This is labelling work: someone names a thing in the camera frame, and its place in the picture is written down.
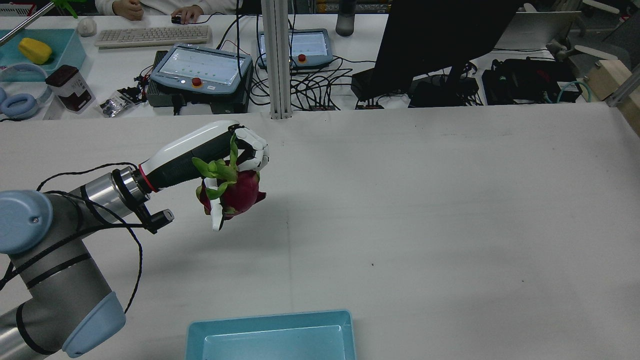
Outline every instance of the blue plastic tray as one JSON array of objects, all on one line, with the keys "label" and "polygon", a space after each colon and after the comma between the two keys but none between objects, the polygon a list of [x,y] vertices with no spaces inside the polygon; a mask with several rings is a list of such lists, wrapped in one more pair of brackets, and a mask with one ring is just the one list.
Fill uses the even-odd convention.
[{"label": "blue plastic tray", "polygon": [[193,322],[186,360],[356,360],[351,314],[318,311]]},{"label": "blue plastic tray", "polygon": [[[9,30],[0,30],[0,37]],[[61,65],[67,64],[80,69],[84,63],[86,52],[75,29],[24,29],[9,42],[0,47],[0,69],[15,63],[31,63],[18,50],[23,38],[33,38],[47,44],[51,50],[49,61],[41,65],[47,75],[51,75]],[[21,74],[20,78],[8,78],[5,81],[43,81],[36,74]]]}]

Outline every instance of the person's hand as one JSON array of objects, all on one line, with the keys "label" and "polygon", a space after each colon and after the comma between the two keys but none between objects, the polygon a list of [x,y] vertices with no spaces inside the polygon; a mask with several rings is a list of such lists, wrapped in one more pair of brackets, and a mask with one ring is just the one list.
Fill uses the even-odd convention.
[{"label": "person's hand", "polygon": [[142,20],[144,9],[138,0],[116,0],[111,5],[113,13],[129,20]]},{"label": "person's hand", "polygon": [[180,15],[180,23],[189,24],[190,22],[196,22],[202,14],[204,14],[204,11],[202,11],[201,7],[191,5],[175,9],[175,11],[171,13],[171,16]]}]

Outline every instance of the robotic hand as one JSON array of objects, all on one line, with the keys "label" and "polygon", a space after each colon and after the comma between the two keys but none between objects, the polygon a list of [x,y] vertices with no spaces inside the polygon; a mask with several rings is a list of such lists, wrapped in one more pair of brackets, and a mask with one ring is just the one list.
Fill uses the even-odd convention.
[{"label": "robotic hand", "polygon": [[67,195],[0,192],[0,253],[9,255],[12,273],[32,296],[0,315],[0,360],[43,359],[60,349],[78,357],[118,332],[124,311],[82,239],[131,213],[155,234],[173,214],[151,215],[144,205],[149,195],[201,177],[191,158],[227,157],[233,134],[242,150],[239,170],[264,168],[266,141],[223,120],[168,144],[137,168],[114,170]]}]

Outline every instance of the black monitor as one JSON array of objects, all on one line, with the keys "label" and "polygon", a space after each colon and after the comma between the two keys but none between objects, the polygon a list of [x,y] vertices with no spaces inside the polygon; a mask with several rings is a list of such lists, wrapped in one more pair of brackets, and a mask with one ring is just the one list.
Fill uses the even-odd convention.
[{"label": "black monitor", "polygon": [[360,101],[407,94],[416,76],[448,67],[443,90],[455,92],[464,66],[493,49],[522,3],[394,0],[376,65],[353,75],[353,93]]}]

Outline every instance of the gray bottle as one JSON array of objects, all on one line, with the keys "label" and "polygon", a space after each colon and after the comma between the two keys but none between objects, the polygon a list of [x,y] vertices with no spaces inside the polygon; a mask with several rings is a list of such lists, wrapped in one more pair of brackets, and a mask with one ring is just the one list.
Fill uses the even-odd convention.
[{"label": "gray bottle", "polygon": [[338,4],[338,21],[335,23],[335,32],[348,37],[353,34],[353,23],[356,17],[356,0],[340,0]]}]

